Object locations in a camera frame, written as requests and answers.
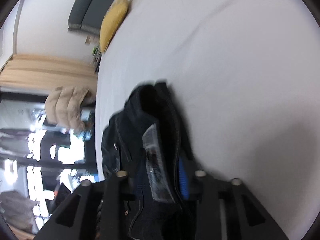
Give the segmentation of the black denim pants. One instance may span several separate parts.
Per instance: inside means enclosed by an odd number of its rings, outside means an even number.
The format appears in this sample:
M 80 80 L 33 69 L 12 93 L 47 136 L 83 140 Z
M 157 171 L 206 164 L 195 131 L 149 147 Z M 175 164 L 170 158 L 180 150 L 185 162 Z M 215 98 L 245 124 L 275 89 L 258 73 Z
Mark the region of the black denim pants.
M 197 168 L 167 84 L 136 87 L 112 115 L 101 142 L 105 178 L 129 175 L 126 235 L 133 239 L 194 239 L 196 206 L 190 181 Z

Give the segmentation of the beige puffer jacket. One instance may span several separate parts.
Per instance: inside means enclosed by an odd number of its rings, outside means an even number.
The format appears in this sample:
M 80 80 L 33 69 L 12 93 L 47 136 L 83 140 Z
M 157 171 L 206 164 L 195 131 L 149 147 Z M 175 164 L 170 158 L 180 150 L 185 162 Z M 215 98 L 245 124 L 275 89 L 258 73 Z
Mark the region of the beige puffer jacket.
M 81 110 L 95 102 L 95 95 L 88 87 L 56 87 L 45 101 L 48 122 L 78 132 L 90 126 L 81 120 Z

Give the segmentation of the dark grey nightstand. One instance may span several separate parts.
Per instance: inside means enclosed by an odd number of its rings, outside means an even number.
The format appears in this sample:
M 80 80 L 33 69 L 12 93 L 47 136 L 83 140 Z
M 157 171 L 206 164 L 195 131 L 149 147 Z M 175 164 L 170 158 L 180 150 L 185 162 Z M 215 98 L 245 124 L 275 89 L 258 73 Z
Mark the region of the dark grey nightstand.
M 99 46 L 95 46 L 92 51 L 92 62 L 95 66 L 95 72 L 99 72 L 100 62 L 101 62 L 102 52 Z

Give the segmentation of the beige curtain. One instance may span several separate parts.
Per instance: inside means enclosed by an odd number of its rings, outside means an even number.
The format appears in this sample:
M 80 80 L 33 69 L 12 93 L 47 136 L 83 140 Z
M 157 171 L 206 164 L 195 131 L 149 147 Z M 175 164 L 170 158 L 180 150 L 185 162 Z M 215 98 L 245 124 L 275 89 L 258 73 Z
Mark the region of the beige curtain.
M 63 57 L 15 54 L 1 70 L 1 86 L 52 90 L 56 87 L 88 87 L 97 91 L 95 67 Z

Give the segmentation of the bed with white sheet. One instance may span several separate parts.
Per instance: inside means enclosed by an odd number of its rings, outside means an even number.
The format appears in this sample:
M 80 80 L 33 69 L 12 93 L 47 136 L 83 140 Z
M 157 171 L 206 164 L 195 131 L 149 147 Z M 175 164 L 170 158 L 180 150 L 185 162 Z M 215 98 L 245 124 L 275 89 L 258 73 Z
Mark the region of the bed with white sheet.
M 101 59 L 97 162 L 112 114 L 157 80 L 200 163 L 302 239 L 319 213 L 319 26 L 302 0 L 131 0 Z

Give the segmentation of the yellow cushion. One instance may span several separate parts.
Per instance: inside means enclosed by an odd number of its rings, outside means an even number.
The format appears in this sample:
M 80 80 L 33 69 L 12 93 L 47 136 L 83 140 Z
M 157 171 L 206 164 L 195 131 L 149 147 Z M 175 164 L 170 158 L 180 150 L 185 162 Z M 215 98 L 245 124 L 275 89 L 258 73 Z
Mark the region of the yellow cushion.
M 112 38 L 126 17 L 128 9 L 129 0 L 114 0 L 105 14 L 99 36 L 99 47 L 102 53 L 107 50 Z

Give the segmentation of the dark grey upholstered headboard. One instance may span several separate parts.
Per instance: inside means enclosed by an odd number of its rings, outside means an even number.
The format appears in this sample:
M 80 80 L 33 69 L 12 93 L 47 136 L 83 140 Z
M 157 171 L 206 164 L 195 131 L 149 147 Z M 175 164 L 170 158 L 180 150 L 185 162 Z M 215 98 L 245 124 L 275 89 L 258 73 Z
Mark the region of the dark grey upholstered headboard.
M 98 37 L 105 14 L 114 0 L 75 0 L 68 30 Z

